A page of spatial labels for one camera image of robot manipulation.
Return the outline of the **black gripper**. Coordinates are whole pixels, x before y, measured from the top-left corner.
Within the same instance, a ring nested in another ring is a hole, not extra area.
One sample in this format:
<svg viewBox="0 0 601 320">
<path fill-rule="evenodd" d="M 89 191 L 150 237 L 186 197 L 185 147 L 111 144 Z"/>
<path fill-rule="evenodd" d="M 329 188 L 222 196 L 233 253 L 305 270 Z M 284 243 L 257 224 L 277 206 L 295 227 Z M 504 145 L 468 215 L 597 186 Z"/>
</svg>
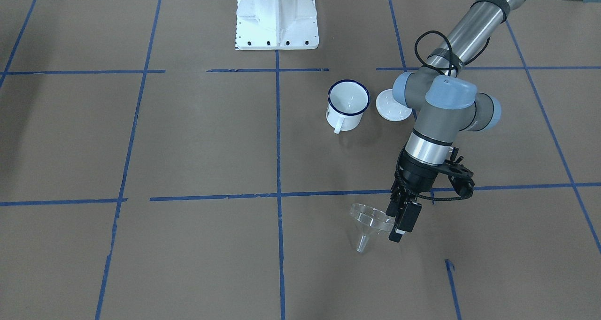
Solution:
<svg viewBox="0 0 601 320">
<path fill-rule="evenodd" d="M 389 232 L 390 241 L 399 243 L 404 234 L 414 230 L 422 204 L 412 200 L 444 200 L 443 197 L 422 195 L 423 192 L 432 190 L 440 173 L 440 166 L 416 160 L 407 153 L 406 147 L 400 151 L 395 166 L 393 189 L 386 209 L 386 215 L 393 217 L 393 227 Z"/>
</svg>

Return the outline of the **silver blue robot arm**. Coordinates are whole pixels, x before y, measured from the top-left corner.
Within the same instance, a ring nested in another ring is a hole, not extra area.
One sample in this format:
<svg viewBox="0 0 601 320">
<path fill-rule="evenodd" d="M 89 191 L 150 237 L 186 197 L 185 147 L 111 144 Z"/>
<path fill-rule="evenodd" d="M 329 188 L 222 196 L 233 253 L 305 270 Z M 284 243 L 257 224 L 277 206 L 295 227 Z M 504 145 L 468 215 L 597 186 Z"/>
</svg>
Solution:
<svg viewBox="0 0 601 320">
<path fill-rule="evenodd" d="M 528 0 L 475 0 L 468 12 L 444 35 L 442 44 L 423 59 L 415 44 L 421 67 L 404 72 L 392 87 L 395 102 L 418 112 L 407 143 L 395 166 L 394 182 L 386 215 L 393 218 L 389 240 L 398 243 L 412 232 L 422 204 L 438 175 L 446 175 L 456 196 L 463 200 L 474 194 L 474 174 L 458 157 L 453 142 L 462 130 L 487 130 L 502 115 L 500 102 L 480 93 L 476 85 L 460 80 L 458 74 L 486 49 L 496 28 Z M 599 3 L 600 0 L 564 0 Z"/>
</svg>

